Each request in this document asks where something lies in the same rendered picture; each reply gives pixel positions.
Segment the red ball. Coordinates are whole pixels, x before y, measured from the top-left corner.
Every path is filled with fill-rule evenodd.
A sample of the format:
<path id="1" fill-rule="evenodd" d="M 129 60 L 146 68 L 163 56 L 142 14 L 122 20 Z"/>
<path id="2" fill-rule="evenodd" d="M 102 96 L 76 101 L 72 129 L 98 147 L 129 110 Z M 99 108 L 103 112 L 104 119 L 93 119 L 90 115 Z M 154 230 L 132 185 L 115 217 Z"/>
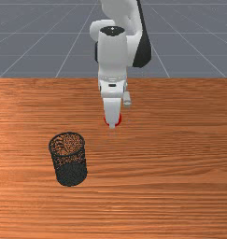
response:
<path id="1" fill-rule="evenodd" d="M 115 127 L 117 127 L 118 125 L 121 124 L 121 119 L 122 119 L 122 116 L 121 116 L 121 113 L 120 113 L 120 115 L 119 115 L 119 120 L 118 120 L 117 123 L 115 123 Z M 106 115 L 104 115 L 104 121 L 105 121 L 105 124 L 106 124 L 107 126 L 109 126 L 109 123 L 106 122 Z"/>

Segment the dark mesh basket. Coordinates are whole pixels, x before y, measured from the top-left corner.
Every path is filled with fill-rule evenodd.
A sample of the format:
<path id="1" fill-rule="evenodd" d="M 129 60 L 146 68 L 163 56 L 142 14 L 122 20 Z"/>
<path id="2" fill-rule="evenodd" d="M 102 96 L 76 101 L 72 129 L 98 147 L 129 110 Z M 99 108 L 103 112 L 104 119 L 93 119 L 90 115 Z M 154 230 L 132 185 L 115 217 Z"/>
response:
<path id="1" fill-rule="evenodd" d="M 80 134 L 55 135 L 49 142 L 49 151 L 56 179 L 62 186 L 73 187 L 86 179 L 85 140 Z"/>

